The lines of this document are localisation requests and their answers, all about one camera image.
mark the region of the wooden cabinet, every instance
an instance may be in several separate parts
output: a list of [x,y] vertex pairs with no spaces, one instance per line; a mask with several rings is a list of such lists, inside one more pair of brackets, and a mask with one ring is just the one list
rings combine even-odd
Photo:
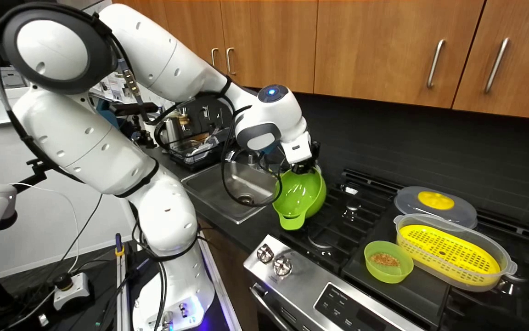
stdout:
[[314,91],[450,108],[481,7],[320,0]]
[[454,108],[529,117],[529,0],[487,0]]
[[312,91],[316,0],[118,0],[244,86]]

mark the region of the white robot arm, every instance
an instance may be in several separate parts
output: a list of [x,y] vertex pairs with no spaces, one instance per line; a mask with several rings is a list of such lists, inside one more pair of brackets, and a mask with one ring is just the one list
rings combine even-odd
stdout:
[[134,305],[134,329],[154,329],[158,316],[158,327],[189,329],[202,321],[215,294],[197,244],[195,207],[175,174],[94,110],[86,91],[103,71],[90,71],[99,69],[99,56],[107,66],[112,55],[127,55],[136,79],[165,99],[222,91],[233,108],[248,108],[235,117],[237,141],[250,150],[281,141],[288,163],[312,158],[307,123],[288,88],[272,84],[257,95],[242,90],[134,9],[108,5],[99,18],[112,31],[103,38],[108,29],[101,29],[103,42],[119,45],[110,55],[97,55],[97,18],[81,27],[81,12],[53,5],[24,5],[4,16],[2,47],[31,86],[13,110],[2,86],[0,93],[33,148],[94,189],[136,205],[149,248],[167,272],[167,296],[158,312],[162,279],[152,277]]

